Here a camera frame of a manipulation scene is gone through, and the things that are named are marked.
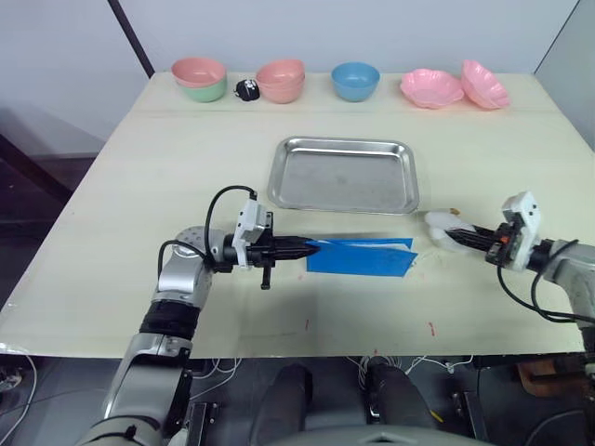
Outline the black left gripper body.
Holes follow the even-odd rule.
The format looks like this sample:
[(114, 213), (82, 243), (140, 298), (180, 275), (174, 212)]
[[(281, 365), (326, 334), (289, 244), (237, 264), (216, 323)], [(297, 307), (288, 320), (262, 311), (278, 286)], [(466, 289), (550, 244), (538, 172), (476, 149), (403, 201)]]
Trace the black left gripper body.
[(282, 241), (274, 235), (273, 212), (265, 213), (265, 229), (258, 240), (246, 248), (247, 260), (250, 266), (262, 269), (261, 290), (271, 289), (271, 274), (276, 263), (282, 260)]

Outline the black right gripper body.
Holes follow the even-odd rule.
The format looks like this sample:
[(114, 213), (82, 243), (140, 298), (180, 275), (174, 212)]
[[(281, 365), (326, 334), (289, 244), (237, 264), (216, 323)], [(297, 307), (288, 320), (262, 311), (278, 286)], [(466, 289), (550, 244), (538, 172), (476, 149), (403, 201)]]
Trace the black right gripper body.
[(514, 227), (510, 223), (501, 223), (489, 237), (489, 246), (485, 261), (504, 268), (510, 261), (509, 251), (514, 241)]

